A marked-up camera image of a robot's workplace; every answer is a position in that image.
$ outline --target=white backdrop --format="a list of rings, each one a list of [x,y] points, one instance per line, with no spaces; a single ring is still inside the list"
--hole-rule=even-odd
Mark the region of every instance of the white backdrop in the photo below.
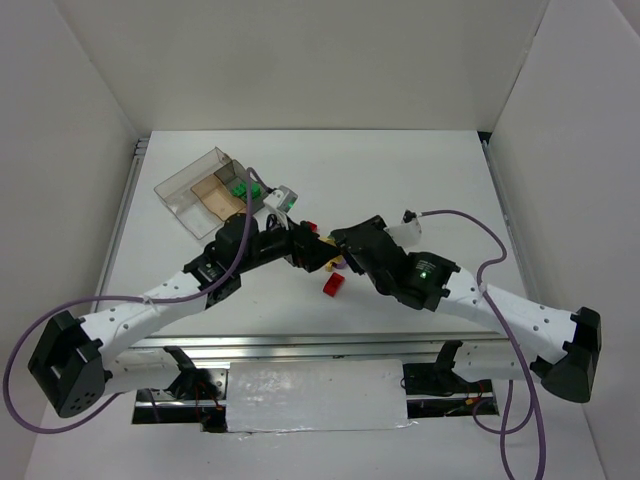
[[[35,318],[92,293],[135,135],[50,0],[0,2],[0,365]],[[38,424],[45,398],[12,382]],[[2,478],[22,478],[35,435],[0,403]]]
[[[492,130],[548,0],[56,0],[143,133]]]
[[[542,301],[602,314],[585,411],[609,480],[640,477],[639,78],[611,1],[553,0],[490,143]]]

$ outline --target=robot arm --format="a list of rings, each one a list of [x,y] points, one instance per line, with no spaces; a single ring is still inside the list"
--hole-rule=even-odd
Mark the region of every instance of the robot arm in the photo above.
[[[220,279],[238,252],[245,228],[242,214],[227,220],[215,241],[182,272],[146,292],[144,303],[115,305],[79,319],[69,312],[51,318],[29,361],[29,370],[57,414],[72,417],[105,394],[139,388],[179,392],[205,384],[215,392],[206,370],[197,369],[179,348],[128,348],[176,320],[224,300],[240,288],[241,273],[279,258],[312,272],[343,255],[351,269],[366,273],[383,295],[394,296],[414,309],[463,317],[504,333],[469,272],[432,253],[405,253],[399,244],[419,237],[415,215],[407,212],[400,227],[387,228],[377,216],[335,230],[333,246],[321,241],[305,224],[295,224],[286,216],[292,196],[284,187],[271,194],[265,201],[273,215],[271,226],[258,231],[257,222],[251,220],[247,248],[238,268],[206,295],[196,294]],[[585,308],[578,314],[554,310],[493,286],[487,288],[522,346],[533,354],[531,369],[542,385],[567,400],[588,401],[600,350],[598,314]],[[154,303],[154,299],[187,296],[197,298]],[[481,350],[483,356],[478,358],[480,352],[467,352],[461,342],[447,342],[436,363],[443,382],[473,382],[495,375],[520,378],[510,350]]]

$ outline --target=red cube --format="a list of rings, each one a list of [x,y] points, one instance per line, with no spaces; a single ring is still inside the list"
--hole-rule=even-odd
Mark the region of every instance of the red cube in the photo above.
[[[339,273],[333,273],[331,277],[329,277],[329,280],[327,280],[327,283],[325,283],[322,291],[330,297],[335,297],[343,283],[344,277]]]

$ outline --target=transparent container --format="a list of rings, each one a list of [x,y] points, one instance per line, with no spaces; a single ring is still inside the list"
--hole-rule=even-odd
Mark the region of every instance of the transparent container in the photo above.
[[[162,182],[156,188],[162,203],[198,240],[238,212],[246,212],[247,172],[218,147]],[[252,182],[253,213],[267,196]]]

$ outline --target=purple wire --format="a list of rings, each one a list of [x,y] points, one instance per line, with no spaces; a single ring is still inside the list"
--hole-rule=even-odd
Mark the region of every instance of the purple wire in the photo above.
[[[480,421],[480,418],[478,417],[478,409],[485,403],[488,403],[492,400],[493,400],[492,398],[483,398],[479,402],[476,402],[476,404],[473,406],[473,410],[471,411],[471,413],[473,416],[473,420],[476,422],[476,425],[478,425],[482,430],[484,430],[485,432],[493,433],[495,435],[500,435],[501,433],[500,430],[487,427],[484,423]],[[533,415],[533,404],[529,402],[529,411],[527,412],[527,415],[524,417],[524,420],[522,420],[522,423],[520,423],[520,425],[518,425],[517,427],[513,427],[507,430],[506,432],[504,432],[505,435],[511,435],[513,433],[517,433],[520,430],[522,430],[524,427],[526,427],[527,424],[529,423],[529,420],[531,420],[531,415]]]
[[[255,172],[253,168],[247,168],[247,190],[248,191],[251,191],[251,174],[253,174],[256,177],[258,176],[258,174]],[[244,231],[242,232],[242,238],[240,240],[240,246],[238,247],[238,253],[233,259],[233,262],[231,262],[229,269],[226,272],[224,272],[224,274],[218,279],[218,281],[216,281],[213,285],[210,285],[209,287],[205,288],[204,290],[198,293],[194,293],[193,295],[188,295],[186,297],[178,297],[178,298],[154,298],[153,303],[173,304],[173,303],[189,302],[191,300],[195,300],[196,298],[200,298],[204,295],[208,295],[210,292],[212,292],[216,288],[220,287],[224,282],[226,282],[227,279],[233,274],[233,272],[236,270],[236,268],[242,261],[244,251],[247,247],[247,241],[249,240],[249,230],[250,230],[249,226],[251,225],[252,218],[253,218],[252,199],[251,199],[251,195],[247,195],[247,216],[244,222]],[[119,393],[112,395],[100,407],[98,407],[96,410],[94,410],[85,418],[83,418],[82,420],[79,420],[76,423],[72,423],[71,425],[67,425],[59,428],[42,428],[38,425],[34,425],[28,422],[27,420],[22,418],[22,416],[20,416],[20,414],[15,408],[15,405],[13,404],[13,400],[11,399],[11,393],[9,390],[11,370],[13,369],[13,365],[16,361],[16,357],[18,356],[18,352],[20,351],[20,348],[22,348],[22,345],[24,345],[29,335],[31,335],[31,333],[33,333],[33,331],[36,328],[38,328],[40,325],[42,325],[44,322],[49,320],[54,315],[57,315],[58,313],[64,310],[68,310],[71,307],[75,307],[76,305],[92,303],[92,302],[111,302],[111,301],[144,303],[146,300],[142,297],[134,297],[129,295],[93,295],[88,297],[82,297],[77,300],[71,300],[69,302],[65,302],[62,305],[59,305],[49,310],[47,313],[42,315],[35,322],[33,322],[31,326],[29,326],[29,328],[25,330],[25,332],[20,336],[20,338],[18,338],[18,341],[16,342],[15,346],[11,350],[11,353],[9,354],[9,358],[7,359],[7,364],[4,369],[4,376],[2,377],[2,397],[4,399],[4,403],[5,403],[5,406],[7,407],[7,411],[9,412],[9,415],[11,415],[11,418],[13,418],[20,426],[34,433],[40,433],[44,435],[68,432],[70,430],[73,430],[75,428],[78,428],[84,425],[85,423],[95,418],[96,415],[98,415],[105,408],[107,408],[120,395]]]
[[[255,181],[258,182],[258,185],[260,185],[265,191],[271,192],[273,190],[273,188],[267,186],[267,184],[264,183],[262,178],[260,178],[260,175],[258,175],[258,173],[253,168],[249,167],[247,168],[247,176],[250,177],[251,175],[253,175]]]
[[[422,212],[420,214],[421,217],[430,217],[433,215],[457,215],[459,217],[466,218],[467,220],[470,220],[471,222],[475,223],[480,228],[482,228],[485,232],[487,232],[489,236],[491,236],[491,238],[493,238],[495,242],[498,244],[498,246],[500,247],[500,251],[501,251],[500,257],[487,260],[482,265],[480,265],[480,268],[478,268],[478,272],[476,273],[476,283],[480,287],[482,285],[482,275],[484,274],[485,269],[491,265],[496,265],[500,262],[503,262],[507,258],[507,248],[505,247],[504,243],[502,242],[502,240],[500,240],[500,237],[498,237],[498,235],[496,235],[493,232],[493,230],[491,230],[483,222],[469,215],[468,213],[464,213],[459,210],[432,210],[429,212]],[[529,396],[530,396],[530,402],[531,402],[529,406],[529,410],[533,410],[533,413],[535,413],[536,426],[538,430],[538,469],[536,471],[535,480],[542,480],[542,477],[544,476],[546,464],[547,464],[547,442],[545,438],[544,422],[542,420],[542,409],[540,407],[538,393],[536,392],[536,388],[533,383],[533,377],[531,376],[531,372],[529,371],[529,366],[527,365],[527,360],[524,357],[524,353],[522,352],[522,349],[518,344],[518,340],[513,334],[513,331],[511,330],[509,323],[504,318],[504,315],[502,315],[502,312],[500,311],[498,306],[495,304],[495,302],[489,295],[489,292],[487,290],[484,290],[482,295],[487,301],[487,303],[489,304],[489,306],[491,307],[491,310],[493,311],[495,316],[498,318],[498,321],[502,325],[502,328],[504,329],[505,334],[507,335],[507,338],[511,342],[513,350],[515,351],[516,356],[518,357],[520,367],[522,367],[522,372],[524,373],[524,378],[527,383],[527,387],[529,389]],[[500,430],[497,433],[500,435],[500,456],[502,459],[502,465],[504,467],[505,473],[507,474],[507,477],[510,480],[515,480],[515,477],[513,476],[513,473],[511,472],[511,468],[509,466],[509,461],[507,459],[507,448],[506,448],[506,437],[510,432],[510,430],[507,430],[507,422],[509,419],[509,411],[511,410],[512,400],[513,400],[513,381],[509,381],[507,400],[505,403],[504,412],[502,414],[502,425],[500,427]],[[474,408],[473,413],[475,418],[477,409]],[[531,415],[527,414],[525,421],[523,421],[521,425],[518,425],[512,430],[515,430],[515,431],[521,430],[528,423],[530,418],[531,418]],[[476,420],[476,423],[480,425],[480,421],[477,418],[475,418],[475,420]]]

